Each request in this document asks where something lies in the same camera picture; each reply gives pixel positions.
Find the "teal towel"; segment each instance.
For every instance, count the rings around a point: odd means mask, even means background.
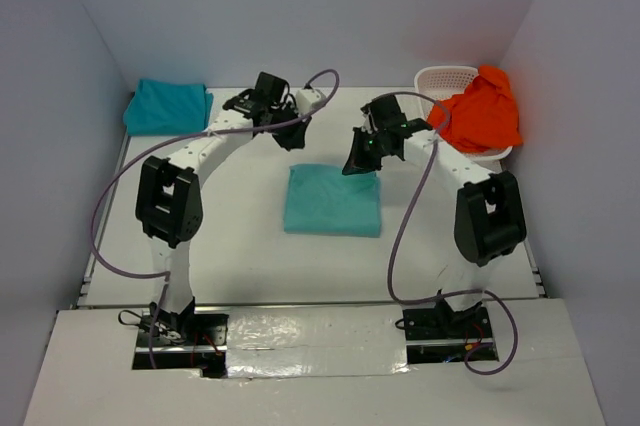
[[[209,125],[213,95],[204,84],[169,84],[141,79],[124,112],[127,133],[179,135],[197,133]]]
[[[287,233],[380,236],[380,181],[375,173],[343,176],[325,164],[291,167],[284,210]]]

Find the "cloth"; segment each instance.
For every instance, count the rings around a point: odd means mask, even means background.
[[[518,107],[504,71],[480,66],[478,76],[463,94],[442,103],[451,113],[451,121],[440,135],[458,151],[481,153],[522,144]],[[434,106],[427,122],[437,128],[444,120],[444,112]]]
[[[380,181],[375,173],[343,176],[326,164],[291,167],[284,210],[287,233],[380,236]]]
[[[124,112],[124,124],[131,136],[197,133],[209,125],[211,103],[213,95],[204,84],[141,79]]]

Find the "gray wall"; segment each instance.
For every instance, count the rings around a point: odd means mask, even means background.
[[[0,0],[0,411],[22,424],[115,167],[124,81],[79,0]]]
[[[531,0],[84,0],[125,78],[244,86],[260,69],[300,84],[409,85],[418,69],[497,63]]]
[[[535,0],[502,63],[530,238],[610,426],[640,421],[639,25],[639,0]]]

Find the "white plastic basket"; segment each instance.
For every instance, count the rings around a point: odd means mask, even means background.
[[[465,88],[477,75],[478,70],[469,66],[433,66],[418,71],[415,78],[415,88],[418,93],[433,99],[449,99],[454,94],[464,93]],[[422,113],[426,118],[433,104],[422,99],[420,102]],[[490,149],[484,153],[465,153],[465,156],[477,163],[488,163],[506,158],[512,149],[509,146],[505,149]]]

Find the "red-orange towel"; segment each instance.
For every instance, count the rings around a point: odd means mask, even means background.
[[[440,133],[458,151],[481,153],[522,144],[518,132],[518,107],[509,78],[501,69],[484,65],[463,94],[442,101],[451,112],[451,121]],[[434,106],[427,121],[434,128],[445,119]]]

